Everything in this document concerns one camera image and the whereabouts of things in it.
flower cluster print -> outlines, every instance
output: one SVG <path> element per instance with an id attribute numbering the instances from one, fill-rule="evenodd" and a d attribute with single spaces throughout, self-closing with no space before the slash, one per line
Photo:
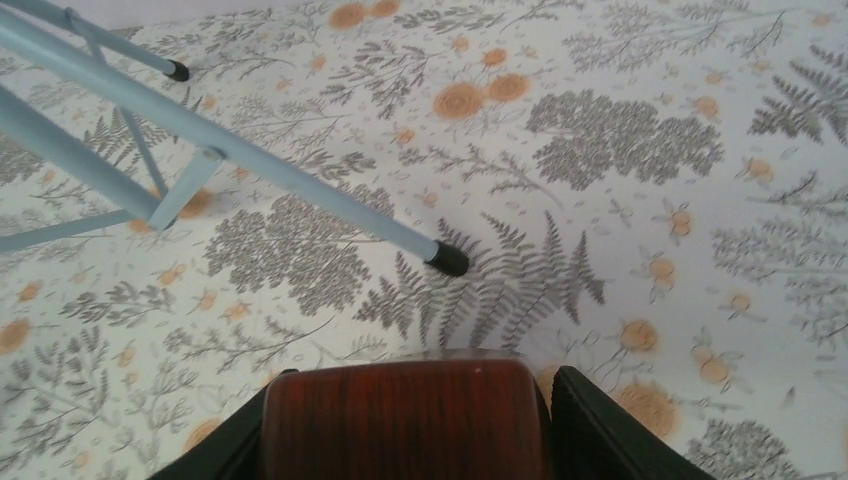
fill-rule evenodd
<path id="1" fill-rule="evenodd" d="M 149 478 L 286 369 L 467 348 L 546 395 L 574 366 L 719 480 L 848 478 L 846 22 L 844 0 L 312 0 L 117 32 L 192 78 L 107 52 L 121 73 L 471 268 L 235 157 L 167 230 L 2 252 L 0 480 Z M 160 196 L 113 104 L 6 51 L 0 83 Z M 174 185 L 194 145 L 137 121 Z M 115 209 L 2 132 L 0 157 L 0 235 Z"/>

floral pattern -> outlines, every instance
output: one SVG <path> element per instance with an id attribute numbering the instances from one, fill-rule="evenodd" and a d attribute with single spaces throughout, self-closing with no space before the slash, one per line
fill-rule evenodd
<path id="1" fill-rule="evenodd" d="M 193 78 L 116 68 L 473 268 L 233 163 L 167 231 L 0 255 L 0 478 L 147 478 L 286 368 L 457 347 L 523 354 L 546 394 L 575 366 L 718 479 L 848 478 L 845 22 L 844 0 L 327 0 L 119 32 Z M 113 105 L 3 50 L 0 81 L 152 186 Z M 192 147 L 140 128 L 171 184 Z M 0 155 L 3 235 L 113 208 Z"/>

light blue metal frame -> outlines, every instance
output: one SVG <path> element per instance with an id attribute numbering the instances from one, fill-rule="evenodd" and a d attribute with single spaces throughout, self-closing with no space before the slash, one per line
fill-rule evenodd
<path id="1" fill-rule="evenodd" d="M 56 36 L 22 20 L 2 7 L 7 5 L 85 38 L 92 55 L 77 50 Z M 96 25 L 44 0 L 0 0 L 0 46 L 72 80 L 116 103 L 138 142 L 150 175 L 163 198 L 160 201 L 114 165 L 86 148 L 53 122 L 0 87 L 0 130 L 27 149 L 77 177 L 123 210 L 89 217 L 31 232 L 0 237 L 0 252 L 103 228 L 133 218 L 145 219 L 155 229 L 167 228 L 180 209 L 229 160 L 260 175 L 304 200 L 388 240 L 427 262 L 439 262 L 440 242 L 380 214 L 353 197 L 271 155 L 228 130 L 198 116 L 167 97 L 109 67 L 100 45 L 151 66 L 166 75 L 173 62 L 158 57 Z M 197 153 L 174 187 L 165 188 L 153 156 L 144 144 L 133 114 L 199 145 Z"/>

dark red object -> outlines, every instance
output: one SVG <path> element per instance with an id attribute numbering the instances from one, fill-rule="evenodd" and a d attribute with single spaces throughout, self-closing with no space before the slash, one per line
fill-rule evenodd
<path id="1" fill-rule="evenodd" d="M 550 420 L 512 359 L 291 373 L 268 388 L 265 480 L 551 480 Z"/>

black plastic foot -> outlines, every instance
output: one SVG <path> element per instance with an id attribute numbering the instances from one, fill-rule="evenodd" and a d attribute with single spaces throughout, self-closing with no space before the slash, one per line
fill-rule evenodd
<path id="1" fill-rule="evenodd" d="M 468 272 L 468 266 L 470 263 L 468 256 L 456 247 L 446 245 L 439 241 L 436 243 L 439 244 L 439 251 L 436 252 L 436 256 L 433 257 L 432 260 L 425 263 L 451 277 L 461 277 L 465 275 L 465 273 Z"/>
<path id="2" fill-rule="evenodd" d="M 175 60 L 168 61 L 174 64 L 176 70 L 174 70 L 174 73 L 165 76 L 176 82 L 187 82 L 188 78 L 191 76 L 191 74 L 189 74 L 188 67 Z"/>

